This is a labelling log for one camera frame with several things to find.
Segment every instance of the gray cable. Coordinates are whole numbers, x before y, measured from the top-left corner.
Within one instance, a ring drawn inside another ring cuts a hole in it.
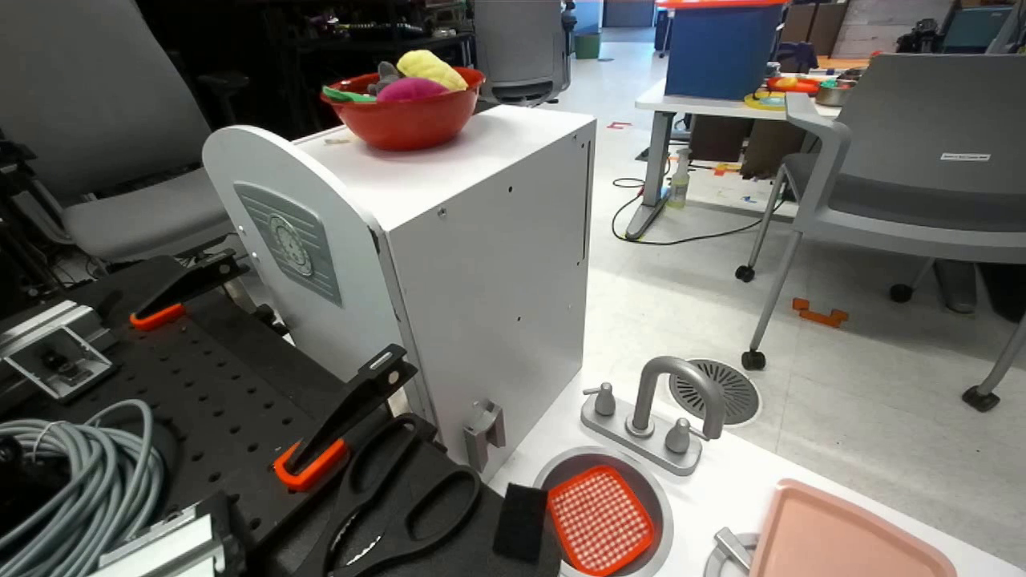
[[[139,410],[141,435],[104,428],[115,410]],[[0,537],[0,577],[90,573],[104,551],[135,540],[157,510],[163,464],[144,400],[110,404],[88,423],[11,419],[0,435],[21,440],[29,459],[63,457],[72,471],[46,507]]]

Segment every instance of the orange handle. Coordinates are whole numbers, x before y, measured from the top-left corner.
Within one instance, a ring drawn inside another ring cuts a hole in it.
[[[147,317],[130,315],[130,325],[132,325],[135,330],[157,330],[157,327],[172,325],[172,320],[180,320],[180,317],[187,317],[187,304],[177,303],[177,304],[160,307],[160,312],[153,312],[153,315],[147,315]]]
[[[331,442],[302,471],[289,468],[296,451],[300,451],[300,442],[292,442],[284,457],[277,457],[272,468],[277,468],[279,486],[285,486],[285,490],[308,493],[313,486],[322,486],[322,477],[327,477],[327,471],[335,471],[350,457],[350,447],[348,447],[348,440]]]
[[[823,325],[823,327],[841,327],[841,325],[849,320],[849,315],[848,315],[848,312],[838,312],[838,307],[832,307],[828,315],[813,312],[813,303],[809,303],[809,299],[792,299],[792,312],[797,312],[798,317],[804,317],[804,320],[813,320],[813,325]]]

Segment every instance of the pink tray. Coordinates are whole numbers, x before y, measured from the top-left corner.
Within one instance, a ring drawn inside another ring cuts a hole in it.
[[[956,569],[898,527],[809,486],[782,481],[751,573],[956,577]]]

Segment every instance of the black wire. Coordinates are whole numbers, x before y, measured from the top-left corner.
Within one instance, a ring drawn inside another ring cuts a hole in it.
[[[614,186],[615,186],[615,191],[635,191],[635,186],[640,186],[640,180],[637,180],[637,178],[615,178]],[[618,225],[618,214],[622,214],[624,208],[633,208],[635,202],[640,202],[640,196],[646,196],[646,192],[637,191],[637,196],[633,196],[629,202],[622,202],[622,205],[614,213],[614,219],[611,219],[611,230],[614,230],[614,237],[622,240],[622,243],[637,243],[637,246],[679,246],[679,243],[700,243],[700,240],[714,240],[714,237],[735,237],[735,236],[745,236],[745,230],[751,230],[751,228],[756,228],[756,225],[763,223],[763,214],[756,214],[753,223],[746,223],[746,225],[741,225],[741,228],[729,228],[729,230],[714,230],[714,236],[695,236],[695,237],[678,237],[678,240],[629,240],[624,236],[615,230],[615,225]]]

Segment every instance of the metal faucet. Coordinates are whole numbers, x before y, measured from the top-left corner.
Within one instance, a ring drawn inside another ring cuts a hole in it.
[[[648,440],[654,434],[652,400],[654,400],[654,389],[659,389],[661,377],[671,377],[675,382],[686,382],[701,394],[701,400],[707,400],[701,440],[719,440],[726,431],[726,416],[721,416],[726,390],[719,386],[712,386],[710,377],[700,372],[694,363],[678,361],[678,356],[659,356],[659,361],[646,363],[635,416],[624,423],[629,435]]]
[[[686,416],[667,423],[652,413],[654,389],[663,377],[675,389],[690,389],[695,398],[701,398],[701,435],[694,434]],[[602,386],[596,390],[586,390],[580,423],[671,468],[675,476],[694,476],[701,462],[701,440],[719,440],[726,431],[726,389],[686,361],[659,356],[640,370],[635,409],[615,400],[614,386]]]

